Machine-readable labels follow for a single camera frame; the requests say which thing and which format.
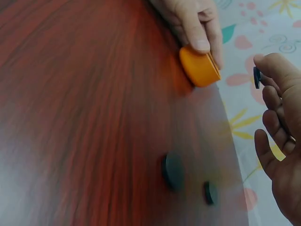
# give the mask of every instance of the hand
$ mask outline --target hand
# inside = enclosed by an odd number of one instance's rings
[[[261,129],[255,133],[256,152],[281,212],[301,225],[301,72],[280,54],[256,55],[254,62],[265,75],[263,124],[286,158],[275,158]]]
[[[222,61],[222,31],[213,0],[150,0],[170,23],[183,45],[188,43],[201,54],[214,58],[219,69]]]

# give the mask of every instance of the reddish-brown wood surface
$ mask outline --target reddish-brown wood surface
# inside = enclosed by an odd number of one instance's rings
[[[0,225],[247,225],[218,89],[193,89],[178,49],[145,1],[1,0]]]

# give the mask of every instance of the black magnet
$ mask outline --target black magnet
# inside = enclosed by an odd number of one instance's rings
[[[256,89],[259,89],[259,84],[261,81],[261,73],[257,67],[253,68],[253,74],[254,74],[254,82]]]
[[[162,161],[162,175],[173,191],[179,191],[184,184],[184,168],[181,159],[174,153],[168,153]]]
[[[208,205],[214,205],[218,200],[218,192],[217,188],[214,184],[206,181],[204,183],[204,191],[205,191],[205,200]]]

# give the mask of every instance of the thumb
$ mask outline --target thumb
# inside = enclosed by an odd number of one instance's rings
[[[301,73],[283,55],[272,53],[254,57],[256,67],[266,76],[272,78],[284,93],[292,86],[301,85]]]
[[[210,51],[210,44],[195,8],[196,6],[192,3],[178,4],[174,13],[180,19],[191,46],[200,53],[208,53]]]

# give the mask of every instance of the floral tablecloth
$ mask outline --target floral tablecloth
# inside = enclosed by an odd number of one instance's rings
[[[215,0],[224,42],[225,68],[218,83],[239,159],[250,226],[291,225],[281,214],[271,180],[258,162],[253,136],[266,110],[253,81],[253,56],[283,53],[301,66],[301,0]],[[274,155],[284,155],[270,140]]]

